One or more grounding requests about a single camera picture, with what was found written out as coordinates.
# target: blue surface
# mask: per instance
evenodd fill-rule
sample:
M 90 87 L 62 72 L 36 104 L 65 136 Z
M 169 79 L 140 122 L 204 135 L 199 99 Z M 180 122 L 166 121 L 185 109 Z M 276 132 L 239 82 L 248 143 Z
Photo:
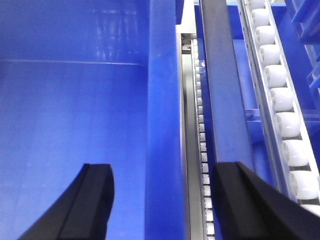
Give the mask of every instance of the blue surface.
M 143 239 L 146 69 L 1 61 L 0 70 L 0 239 L 26 230 L 83 163 L 112 165 L 108 237 Z
M 150 1 L 145 239 L 186 239 L 175 3 Z
M 320 43 L 320 1 L 285 0 L 296 27 L 299 39 L 304 44 Z
M 175 23 L 181 24 L 185 0 L 175 0 Z
M 83 163 L 114 171 L 107 239 L 184 239 L 175 2 L 0 4 L 0 240 Z
M 216 162 L 242 162 L 252 171 L 251 140 L 226 1 L 200 1 Z

